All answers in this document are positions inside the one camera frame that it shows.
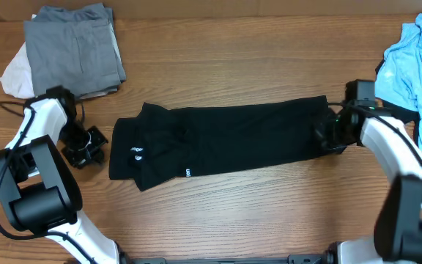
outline wooden table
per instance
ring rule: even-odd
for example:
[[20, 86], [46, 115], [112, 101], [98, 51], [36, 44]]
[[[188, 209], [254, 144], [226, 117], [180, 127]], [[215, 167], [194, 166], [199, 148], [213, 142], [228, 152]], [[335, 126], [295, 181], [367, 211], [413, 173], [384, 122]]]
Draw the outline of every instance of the wooden table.
[[[117, 21], [127, 81], [85, 103], [86, 125], [111, 139], [118, 117], [143, 102], [168, 109], [236, 106], [327, 95], [374, 79], [383, 51], [414, 15]], [[22, 23], [0, 23], [0, 76], [23, 43]], [[0, 100], [12, 100], [0, 85]], [[0, 109], [0, 149], [21, 118]], [[110, 153], [110, 145], [104, 148]], [[73, 169], [84, 210], [131, 257], [283, 257], [369, 235], [388, 182], [361, 147], [343, 155], [209, 177], [176, 178], [141, 193], [105, 166]], [[0, 210], [6, 228], [4, 213]], [[48, 239], [0, 235], [0, 263], [63, 263]]]

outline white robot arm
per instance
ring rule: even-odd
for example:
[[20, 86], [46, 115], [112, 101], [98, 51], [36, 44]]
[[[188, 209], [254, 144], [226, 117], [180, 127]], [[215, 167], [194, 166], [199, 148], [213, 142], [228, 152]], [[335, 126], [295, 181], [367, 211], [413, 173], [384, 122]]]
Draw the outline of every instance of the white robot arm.
[[[369, 148], [392, 183], [392, 189], [380, 213], [373, 237], [338, 243], [331, 249], [332, 257], [318, 257], [314, 264], [381, 264], [388, 263], [385, 260], [422, 260], [422, 223], [419, 219], [422, 166], [413, 154], [411, 145], [421, 160], [422, 153], [407, 136], [400, 120], [382, 115], [380, 118], [384, 122], [381, 122], [377, 119], [379, 117], [353, 111], [356, 108], [375, 110], [374, 87], [369, 84], [357, 81], [354, 93], [350, 92], [353, 89], [347, 89], [347, 98], [352, 99], [346, 100], [343, 104], [345, 110], [338, 113], [336, 121], [319, 134], [322, 135], [322, 141], [326, 141], [322, 145], [329, 149], [343, 150], [355, 142]], [[80, 263], [131, 263], [117, 244], [105, 237], [82, 211], [81, 193], [55, 148], [56, 142], [61, 139], [67, 145], [62, 150], [63, 155], [71, 165], [78, 168], [103, 158], [100, 146], [106, 142], [105, 137], [96, 128], [85, 131], [75, 121], [74, 102], [69, 94], [66, 90], [48, 91], [48, 96], [26, 102], [24, 121], [17, 136], [5, 150], [0, 151], [0, 171], [8, 152], [16, 152], [1, 184], [4, 190], [0, 193], [3, 209], [15, 229], [46, 234], [46, 238], [62, 245]], [[33, 113], [32, 125], [26, 137], [17, 145]], [[408, 138], [409, 143], [400, 137], [400, 133]], [[17, 183], [38, 174], [42, 176], [41, 184], [22, 190], [17, 187]], [[405, 197], [410, 199], [407, 205]], [[70, 239], [50, 235], [53, 232], [66, 234]], [[290, 255], [281, 261], [210, 260], [209, 263], [300, 264], [311, 258]], [[174, 260], [171, 263], [208, 263], [207, 260], [194, 261]], [[165, 260], [134, 260], [133, 263], [165, 264]]]
[[[26, 102], [16, 137], [0, 151], [0, 170], [8, 153], [15, 153], [1, 182], [1, 203], [15, 229], [59, 243], [80, 263], [126, 263], [117, 244], [82, 211], [79, 188], [55, 148], [61, 137], [66, 144], [62, 152], [73, 166], [100, 162], [105, 137], [96, 127], [85, 131], [75, 116], [74, 97], [61, 87]], [[17, 183], [38, 174], [41, 183], [18, 188]]]

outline black cable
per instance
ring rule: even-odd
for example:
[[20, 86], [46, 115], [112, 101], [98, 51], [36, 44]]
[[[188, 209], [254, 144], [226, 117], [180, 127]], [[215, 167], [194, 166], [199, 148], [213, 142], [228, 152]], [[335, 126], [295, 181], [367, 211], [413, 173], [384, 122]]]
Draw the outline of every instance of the black cable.
[[23, 114], [16, 112], [12, 109], [7, 108], [5, 105], [15, 105], [15, 106], [23, 106], [23, 103], [19, 103], [19, 102], [12, 102], [12, 101], [0, 101], [0, 107], [3, 108], [4, 110], [8, 111], [11, 114], [15, 114], [18, 117], [23, 117]]
[[[35, 118], [35, 110], [31, 107], [28, 106], [28, 108], [30, 108], [31, 110], [31, 115], [29, 118], [29, 121], [27, 122], [26, 127], [22, 130], [19, 139], [17, 140], [17, 142], [14, 144], [14, 147], [12, 147], [12, 149], [9, 152], [9, 155], [6, 157], [6, 161], [3, 164], [3, 167], [1, 168], [1, 172], [0, 172], [0, 189], [1, 189], [1, 184], [2, 181], [4, 179], [4, 175], [6, 174], [7, 168], [12, 160], [12, 157], [14, 156], [15, 151], [19, 148], [19, 146], [21, 145], [23, 139], [25, 139], [27, 132], [29, 131], [30, 126], [32, 125], [32, 123], [34, 122], [34, 118]], [[38, 235], [13, 235], [11, 233], [9, 233], [8, 231], [6, 231], [0, 223], [0, 233], [2, 235], [4, 235], [7, 238], [13, 239], [13, 240], [31, 240], [31, 239], [35, 239], [35, 238], [42, 238], [45, 237], [47, 235], [55, 235], [55, 236], [59, 236], [62, 237], [63, 240], [67, 240], [69, 241], [90, 263], [96, 263], [94, 261], [94, 259], [92, 259], [85, 251], [83, 248], [81, 248], [76, 241], [74, 241], [70, 236], [68, 236], [67, 234], [61, 233], [61, 232], [45, 232], [43, 234], [38, 234]]]
[[418, 163], [420, 164], [421, 168], [422, 168], [422, 158], [419, 156], [418, 152], [416, 151], [416, 149], [413, 147], [413, 145], [411, 144], [410, 140], [408, 140], [408, 138], [401, 133], [398, 128], [395, 128], [393, 125], [391, 125], [389, 122], [385, 121], [383, 118], [381, 118], [381, 116], [379, 116], [378, 114], [375, 114], [367, 109], [364, 109], [362, 107], [359, 106], [353, 106], [350, 104], [345, 104], [345, 103], [328, 103], [329, 106], [341, 106], [343, 108], [349, 108], [349, 109], [353, 109], [356, 110], [357, 112], [361, 112], [363, 114], [365, 114], [366, 116], [369, 117], [373, 117], [377, 120], [379, 120], [379, 122], [381, 122], [382, 124], [386, 125], [387, 127], [389, 127], [393, 132], [395, 132], [397, 135], [400, 136], [400, 138], [404, 141], [404, 143], [408, 146], [408, 148], [410, 149], [411, 153], [415, 156], [416, 161], [418, 161]]

